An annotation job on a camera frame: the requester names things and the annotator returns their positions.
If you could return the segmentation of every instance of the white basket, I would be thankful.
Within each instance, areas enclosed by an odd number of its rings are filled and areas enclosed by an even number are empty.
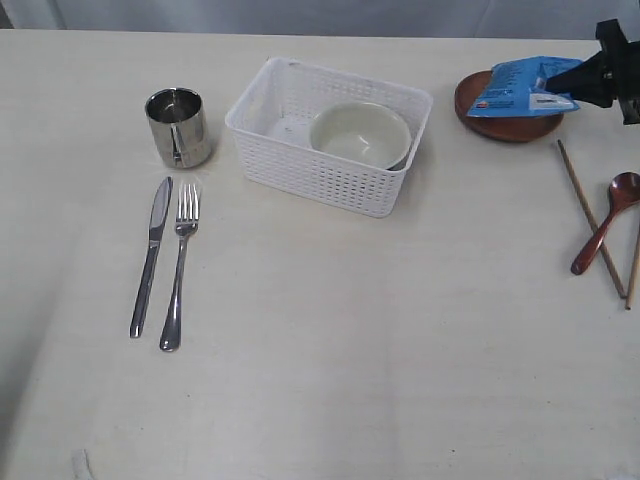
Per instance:
[[[394,170],[311,149],[309,127],[325,109],[367,101],[391,108],[409,126],[412,144]],[[433,98],[422,90],[272,58],[225,118],[245,176],[256,182],[372,217],[391,213],[411,168]]]

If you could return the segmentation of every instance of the spoon handle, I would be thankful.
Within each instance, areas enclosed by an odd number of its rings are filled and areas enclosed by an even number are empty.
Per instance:
[[[591,237],[585,246],[582,247],[582,250],[580,250],[580,253],[571,264],[571,273],[574,275],[582,275],[587,271],[587,268],[591,265],[591,262],[602,245],[604,236],[607,234],[607,230],[609,229],[609,225],[611,225],[611,222],[617,213],[618,212],[616,210],[611,210],[609,215],[607,215],[607,218],[602,222],[602,225],[600,225],[598,230],[593,234],[593,237]]]

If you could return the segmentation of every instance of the fork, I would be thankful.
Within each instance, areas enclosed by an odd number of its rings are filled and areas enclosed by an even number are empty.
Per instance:
[[[193,183],[181,184],[178,194],[178,212],[176,213],[176,234],[180,241],[176,276],[173,280],[173,291],[169,311],[160,337],[160,350],[173,352],[180,346],[182,317],[182,276],[184,262],[187,257],[187,241],[198,230],[200,205],[198,192]]]

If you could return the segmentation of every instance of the white bowl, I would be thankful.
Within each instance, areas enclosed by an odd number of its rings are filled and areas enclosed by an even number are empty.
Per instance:
[[[387,107],[341,103],[314,119],[309,140],[314,150],[386,170],[409,152],[411,132]]]

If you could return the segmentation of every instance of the white curtain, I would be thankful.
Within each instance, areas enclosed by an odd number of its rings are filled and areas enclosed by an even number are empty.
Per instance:
[[[0,0],[16,28],[592,39],[638,0]]]

